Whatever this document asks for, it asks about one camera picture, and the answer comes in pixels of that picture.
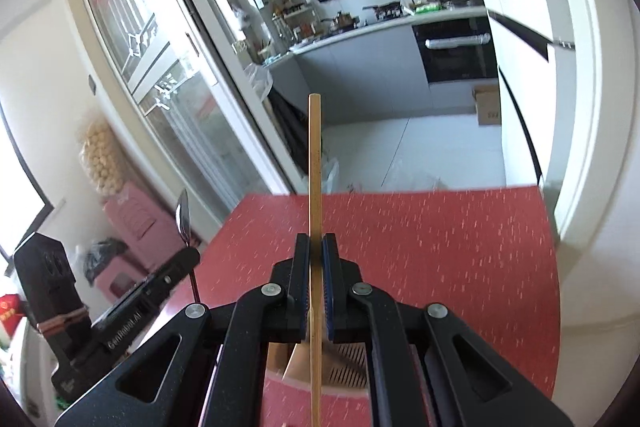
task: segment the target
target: floor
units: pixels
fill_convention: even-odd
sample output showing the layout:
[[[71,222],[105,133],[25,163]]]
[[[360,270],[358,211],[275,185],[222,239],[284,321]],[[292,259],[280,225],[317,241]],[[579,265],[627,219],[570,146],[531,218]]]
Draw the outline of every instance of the floor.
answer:
[[[332,126],[322,147],[338,160],[334,192],[505,186],[501,127],[474,114]]]

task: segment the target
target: wooden stick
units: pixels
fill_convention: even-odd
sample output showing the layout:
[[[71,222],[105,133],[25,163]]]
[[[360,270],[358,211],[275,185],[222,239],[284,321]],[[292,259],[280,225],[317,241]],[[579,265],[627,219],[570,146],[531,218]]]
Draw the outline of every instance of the wooden stick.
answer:
[[[311,345],[311,427],[320,427],[322,396],[322,169],[320,95],[309,95],[309,341]]]

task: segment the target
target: metal spoon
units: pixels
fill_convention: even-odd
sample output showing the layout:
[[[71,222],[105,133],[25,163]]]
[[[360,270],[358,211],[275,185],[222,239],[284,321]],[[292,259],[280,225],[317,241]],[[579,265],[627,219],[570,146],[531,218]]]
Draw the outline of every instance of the metal spoon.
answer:
[[[175,224],[178,226],[178,233],[184,241],[185,246],[191,246],[191,217],[189,216],[189,197],[187,189],[183,189],[178,198],[178,205],[175,207]],[[194,270],[189,273],[191,280],[191,291],[193,292],[193,300],[200,303],[200,293],[198,292],[198,283]]]

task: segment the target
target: red speckled tabletop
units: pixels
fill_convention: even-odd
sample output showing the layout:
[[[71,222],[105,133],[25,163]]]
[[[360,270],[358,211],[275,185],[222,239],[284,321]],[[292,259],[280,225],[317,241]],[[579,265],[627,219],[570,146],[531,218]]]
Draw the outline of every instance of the red speckled tabletop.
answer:
[[[411,194],[334,194],[322,200],[323,231],[363,279],[397,300],[455,311],[548,397],[560,343],[556,256],[537,187]],[[307,232],[306,197],[248,196],[196,269],[202,301],[215,307],[268,281]],[[183,281],[154,325],[191,302]],[[310,395],[266,378],[262,424],[306,427]],[[322,424],[370,424],[365,398],[322,397]]]

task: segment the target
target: pink chair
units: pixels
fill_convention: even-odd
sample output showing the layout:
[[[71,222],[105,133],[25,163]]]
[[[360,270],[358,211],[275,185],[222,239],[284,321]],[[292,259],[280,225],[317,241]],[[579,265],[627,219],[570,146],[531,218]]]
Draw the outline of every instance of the pink chair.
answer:
[[[184,248],[175,219],[132,182],[107,200],[104,212],[130,253],[148,272]]]
[[[109,302],[114,303],[145,277],[146,273],[133,266],[123,256],[117,255],[95,278],[94,285],[100,288]]]

